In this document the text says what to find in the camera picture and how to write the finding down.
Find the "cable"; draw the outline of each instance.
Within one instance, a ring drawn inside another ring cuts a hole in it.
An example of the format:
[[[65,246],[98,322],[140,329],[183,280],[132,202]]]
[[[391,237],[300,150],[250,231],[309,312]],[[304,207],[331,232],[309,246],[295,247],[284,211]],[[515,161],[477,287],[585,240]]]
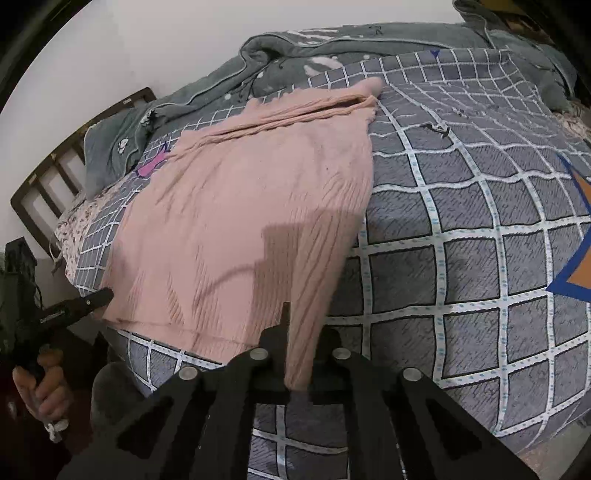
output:
[[[39,288],[39,285],[37,285],[36,283],[35,283],[35,288],[36,288],[36,289],[37,289],[37,291],[39,292],[39,304],[40,304],[40,305],[39,305],[39,308],[40,308],[41,310],[43,310],[43,295],[41,295],[41,289]]]

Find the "pink knit sweater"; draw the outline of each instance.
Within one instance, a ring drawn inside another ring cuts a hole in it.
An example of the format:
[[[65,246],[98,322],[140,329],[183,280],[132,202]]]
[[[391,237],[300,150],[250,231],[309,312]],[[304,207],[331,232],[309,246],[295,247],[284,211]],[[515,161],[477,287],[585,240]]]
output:
[[[104,318],[214,361],[256,346],[291,302],[285,384],[304,389],[372,187],[378,79],[248,102],[184,131],[127,207]]]

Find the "black metal bracket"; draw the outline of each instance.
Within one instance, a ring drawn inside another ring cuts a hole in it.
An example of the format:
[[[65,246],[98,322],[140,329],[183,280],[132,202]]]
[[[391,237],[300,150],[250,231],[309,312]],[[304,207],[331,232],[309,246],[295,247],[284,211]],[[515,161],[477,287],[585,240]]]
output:
[[[256,403],[287,404],[288,304],[259,347],[184,367],[75,457],[59,480],[244,480]],[[310,398],[345,407],[352,480],[534,480],[536,474],[419,370],[399,375],[321,333]]]

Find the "dark wooden bed frame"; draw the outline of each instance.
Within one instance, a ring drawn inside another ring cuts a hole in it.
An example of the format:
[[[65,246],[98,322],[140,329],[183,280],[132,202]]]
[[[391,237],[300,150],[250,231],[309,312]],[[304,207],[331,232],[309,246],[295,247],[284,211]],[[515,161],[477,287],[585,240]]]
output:
[[[99,115],[94,117],[92,120],[86,122],[82,127],[72,133],[66,138],[57,148],[55,148],[33,172],[27,177],[27,179],[18,188],[16,193],[12,196],[10,204],[17,213],[18,217],[23,222],[24,226],[29,230],[33,238],[41,245],[42,249],[47,252],[51,257],[52,254],[59,254],[60,250],[57,245],[51,248],[50,252],[50,239],[43,233],[41,228],[35,223],[31,215],[27,212],[26,207],[23,204],[23,200],[31,191],[37,192],[53,214],[59,218],[63,211],[58,207],[56,201],[52,198],[50,193],[41,184],[41,179],[50,171],[55,170],[57,174],[66,184],[70,192],[76,197],[80,193],[73,179],[68,175],[68,172],[61,165],[60,160],[65,154],[74,152],[76,156],[85,164],[84,158],[84,135],[86,131],[95,123],[114,115],[121,110],[133,108],[135,102],[144,100],[145,102],[151,102],[156,100],[156,97],[152,90],[148,87],[139,90],[138,92],[129,95],[125,99],[117,102],[110,106],[107,110],[101,112]]]

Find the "human hand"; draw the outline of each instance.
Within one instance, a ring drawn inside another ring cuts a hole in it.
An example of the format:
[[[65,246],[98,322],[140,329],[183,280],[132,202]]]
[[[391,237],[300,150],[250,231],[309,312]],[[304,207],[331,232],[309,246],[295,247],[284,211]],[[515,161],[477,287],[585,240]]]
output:
[[[35,377],[24,368],[16,367],[12,371],[19,395],[37,420],[61,420],[72,404],[72,392],[60,367],[62,357],[62,351],[51,349],[37,357],[37,363],[45,370],[45,377],[39,386]]]

